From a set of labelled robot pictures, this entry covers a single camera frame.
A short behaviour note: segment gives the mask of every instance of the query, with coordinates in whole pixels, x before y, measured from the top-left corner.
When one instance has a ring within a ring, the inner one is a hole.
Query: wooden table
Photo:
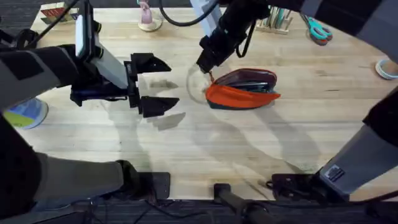
[[[178,21],[193,9],[168,9]],[[134,52],[153,52],[172,68],[139,77],[142,95],[179,97],[163,117],[143,119],[128,102],[93,100],[77,107],[69,88],[39,98],[50,111],[37,128],[20,131],[36,151],[88,161],[126,159],[139,171],[168,171],[171,198],[212,198],[214,183],[227,182],[244,198],[272,199],[258,180],[273,173],[315,172],[361,127],[369,109],[398,83],[374,72],[384,55],[336,29],[325,47],[315,45],[297,14],[288,35],[255,32],[248,54],[233,55],[214,74],[242,67],[276,72],[275,105],[250,111],[211,110],[203,97],[204,76],[195,62],[201,52],[199,25],[139,30],[139,9],[95,9],[102,44],[121,61]],[[36,18],[33,30],[46,25]],[[74,43],[74,24],[58,25],[40,46]],[[398,170],[353,195],[364,199],[395,190]]]

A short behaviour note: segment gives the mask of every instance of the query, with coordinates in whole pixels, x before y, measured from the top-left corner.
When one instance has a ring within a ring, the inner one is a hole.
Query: black cable
[[[162,16],[166,19],[167,22],[169,22],[175,26],[179,26],[179,27],[188,27],[188,26],[192,26],[192,25],[199,23],[204,18],[206,18],[211,12],[213,12],[214,8],[217,5],[218,5],[218,0],[214,0],[213,3],[211,3],[211,6],[206,10],[206,12],[204,12],[200,17],[196,18],[195,20],[192,20],[190,22],[177,22],[177,21],[174,21],[173,19],[171,19],[166,14],[166,12],[164,11],[164,8],[163,8],[163,0],[159,0],[159,9],[160,9],[160,13],[162,13]]]
[[[169,206],[172,205],[172,204],[174,204],[174,202],[170,202],[170,203],[164,205],[164,207],[169,207]],[[139,222],[139,220],[141,220],[142,218],[144,218],[144,216],[145,216],[149,211],[151,211],[152,209],[153,209],[153,208],[152,208],[151,206],[148,207],[148,209],[145,210],[144,212],[142,212],[141,215],[140,215],[138,218],[136,218],[136,220],[135,220],[132,224],[137,224],[137,223]]]
[[[236,55],[239,58],[243,58],[244,56],[246,56],[246,53],[248,52],[248,48],[250,45],[250,41],[251,41],[251,37],[253,36],[253,32],[254,32],[254,28],[256,28],[256,20],[254,20],[251,24],[250,30],[249,30],[249,34],[248,34],[248,38],[246,39],[246,43],[244,43],[244,48],[243,48],[243,53],[241,54],[239,51],[239,46],[236,47]]]
[[[145,201],[149,206],[151,206],[153,209],[157,210],[160,213],[163,213],[164,215],[167,215],[168,217],[176,218],[176,219],[183,219],[183,218],[189,218],[189,217],[195,217],[199,215],[209,215],[211,219],[211,224],[214,224],[214,218],[213,215],[210,212],[195,212],[191,214],[186,214],[186,215],[176,215],[176,214],[171,214],[169,212],[166,212],[165,210],[161,209],[160,207],[153,205],[149,203],[148,201]]]
[[[144,218],[144,216],[152,210],[152,207],[147,208],[132,224],[137,224],[141,218]]]
[[[74,0],[58,17],[57,19],[52,22],[49,26],[47,26],[47,28],[45,28],[45,30],[43,30],[43,32],[41,32],[34,40],[32,40],[28,45],[25,46],[25,49],[28,49],[29,47],[34,46],[35,44],[38,43],[39,40],[41,40],[55,25],[57,25],[61,19],[69,12],[69,10],[75,6],[75,4],[78,2],[79,0]]]

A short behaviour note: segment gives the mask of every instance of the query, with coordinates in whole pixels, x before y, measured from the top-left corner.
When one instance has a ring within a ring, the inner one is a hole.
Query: teal scissors handle
[[[315,19],[308,17],[308,28],[310,33],[316,38],[320,40],[331,40],[333,38],[333,34],[329,29],[324,28],[321,24],[319,24]]]

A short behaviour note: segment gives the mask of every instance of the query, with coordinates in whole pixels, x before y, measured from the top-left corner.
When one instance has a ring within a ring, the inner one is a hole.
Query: scissors
[[[324,28],[321,24],[319,24],[315,19],[300,14],[301,18],[308,26],[308,30],[310,31],[311,39],[318,45],[324,46],[329,41],[332,40],[333,34],[329,29]]]

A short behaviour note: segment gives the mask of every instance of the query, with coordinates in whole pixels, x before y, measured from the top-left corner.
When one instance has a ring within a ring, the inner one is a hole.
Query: pink figurine
[[[162,26],[162,20],[152,16],[152,11],[149,7],[149,0],[137,0],[141,7],[141,21],[138,23],[138,27],[145,32],[152,32],[159,29]]]

